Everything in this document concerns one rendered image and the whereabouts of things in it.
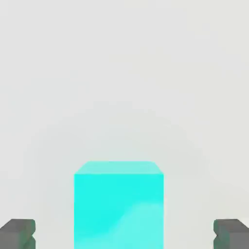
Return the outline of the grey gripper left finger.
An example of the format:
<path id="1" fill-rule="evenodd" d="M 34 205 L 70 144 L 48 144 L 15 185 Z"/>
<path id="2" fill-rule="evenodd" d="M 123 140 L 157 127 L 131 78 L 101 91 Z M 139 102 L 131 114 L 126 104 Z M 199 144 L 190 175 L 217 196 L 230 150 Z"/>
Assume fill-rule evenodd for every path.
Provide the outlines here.
<path id="1" fill-rule="evenodd" d="M 0 249 L 36 249 L 33 219 L 11 219 L 0 228 Z"/>

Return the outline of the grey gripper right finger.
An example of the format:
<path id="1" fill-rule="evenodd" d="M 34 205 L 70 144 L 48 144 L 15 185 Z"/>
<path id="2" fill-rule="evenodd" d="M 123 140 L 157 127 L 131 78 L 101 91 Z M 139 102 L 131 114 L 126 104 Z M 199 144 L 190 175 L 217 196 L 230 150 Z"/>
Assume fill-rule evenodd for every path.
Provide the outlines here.
<path id="1" fill-rule="evenodd" d="M 249 228 L 238 219 L 216 219 L 213 249 L 249 249 Z"/>

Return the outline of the small cyan cube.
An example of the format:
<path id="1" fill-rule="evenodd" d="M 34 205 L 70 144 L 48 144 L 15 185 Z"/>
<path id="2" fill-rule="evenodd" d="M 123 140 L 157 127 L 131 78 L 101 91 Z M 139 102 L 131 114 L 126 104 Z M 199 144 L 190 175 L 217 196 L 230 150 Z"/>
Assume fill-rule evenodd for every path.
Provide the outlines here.
<path id="1" fill-rule="evenodd" d="M 163 249 L 164 175 L 150 161 L 89 161 L 74 174 L 74 249 Z"/>

